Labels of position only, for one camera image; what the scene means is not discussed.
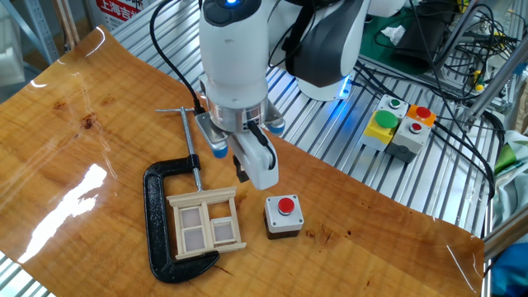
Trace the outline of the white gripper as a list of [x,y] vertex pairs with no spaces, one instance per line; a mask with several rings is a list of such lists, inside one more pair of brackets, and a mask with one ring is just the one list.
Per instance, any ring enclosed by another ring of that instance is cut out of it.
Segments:
[[233,134],[229,146],[239,182],[250,180],[256,189],[265,190],[279,181],[279,166],[271,141],[262,130],[259,133],[260,138],[253,132]]

